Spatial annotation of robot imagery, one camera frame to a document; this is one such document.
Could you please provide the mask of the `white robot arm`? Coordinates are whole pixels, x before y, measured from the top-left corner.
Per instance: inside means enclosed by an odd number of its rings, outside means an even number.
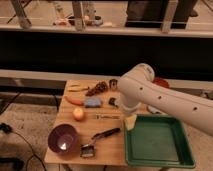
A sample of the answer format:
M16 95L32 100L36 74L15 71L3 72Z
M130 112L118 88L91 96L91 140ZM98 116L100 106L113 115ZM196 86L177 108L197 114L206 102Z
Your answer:
M154 70L145 63L122 75L117 84L119 108L131 115L145 103L213 136L213 101L158 86L154 77Z

